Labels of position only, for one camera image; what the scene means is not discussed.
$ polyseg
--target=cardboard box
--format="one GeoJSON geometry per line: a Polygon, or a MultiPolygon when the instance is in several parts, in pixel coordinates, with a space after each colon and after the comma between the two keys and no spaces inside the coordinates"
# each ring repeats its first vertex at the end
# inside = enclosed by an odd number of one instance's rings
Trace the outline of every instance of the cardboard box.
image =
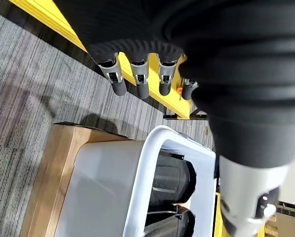
{"type": "Polygon", "coordinates": [[[20,237],[53,237],[74,168],[85,143],[125,141],[95,128],[55,124],[51,128],[27,206],[20,237]]]}

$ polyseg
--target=yellow metal rail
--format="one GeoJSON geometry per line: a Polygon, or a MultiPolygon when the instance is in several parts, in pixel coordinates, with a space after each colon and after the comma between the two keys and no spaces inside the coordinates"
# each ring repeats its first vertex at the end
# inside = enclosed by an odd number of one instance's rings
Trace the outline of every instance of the yellow metal rail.
{"type": "MultiPolygon", "coordinates": [[[[77,35],[66,21],[60,10],[52,0],[10,0],[15,5],[22,8],[24,11],[31,14],[33,17],[46,24],[69,41],[83,49],[85,48],[78,39],[77,35]]],[[[119,54],[119,61],[123,77],[135,85],[134,78],[128,59],[123,53],[119,54]]],[[[180,87],[181,78],[178,70],[172,82],[172,89],[169,95],[162,96],[158,92],[159,77],[158,77],[158,61],[155,54],[149,58],[149,94],[152,98],[163,104],[166,108],[176,113],[182,119],[189,119],[191,110],[191,102],[181,98],[181,95],[176,91],[180,87]]]]}

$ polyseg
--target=striped carpet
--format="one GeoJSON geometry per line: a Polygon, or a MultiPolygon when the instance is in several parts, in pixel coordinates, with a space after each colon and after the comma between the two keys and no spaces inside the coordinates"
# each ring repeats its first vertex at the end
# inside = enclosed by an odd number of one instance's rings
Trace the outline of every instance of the striped carpet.
{"type": "Polygon", "coordinates": [[[53,123],[79,123],[131,139],[144,139],[164,124],[212,147],[206,121],[163,120],[162,105],[138,99],[133,86],[116,96],[92,67],[80,49],[0,1],[0,237],[19,236],[53,123]]]}

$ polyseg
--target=black bracket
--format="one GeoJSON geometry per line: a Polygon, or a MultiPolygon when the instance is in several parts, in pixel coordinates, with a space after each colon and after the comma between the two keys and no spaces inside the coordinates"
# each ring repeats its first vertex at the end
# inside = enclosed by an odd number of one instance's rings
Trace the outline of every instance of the black bracket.
{"type": "MultiPolygon", "coordinates": [[[[201,112],[201,109],[196,109],[195,111],[193,111],[189,115],[189,120],[208,120],[207,115],[198,115],[199,112],[201,112]]],[[[164,114],[163,119],[166,119],[166,120],[179,120],[177,114],[174,114],[174,115],[164,114]]]]}

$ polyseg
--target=white plastic bin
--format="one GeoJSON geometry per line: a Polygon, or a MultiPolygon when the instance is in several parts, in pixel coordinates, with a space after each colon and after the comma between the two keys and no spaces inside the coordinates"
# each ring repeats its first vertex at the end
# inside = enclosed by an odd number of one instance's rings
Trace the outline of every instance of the white plastic bin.
{"type": "Polygon", "coordinates": [[[184,155],[197,173],[194,236],[211,237],[215,153],[166,126],[145,141],[88,143],[79,150],[56,237],[142,237],[159,151],[184,155]]]}

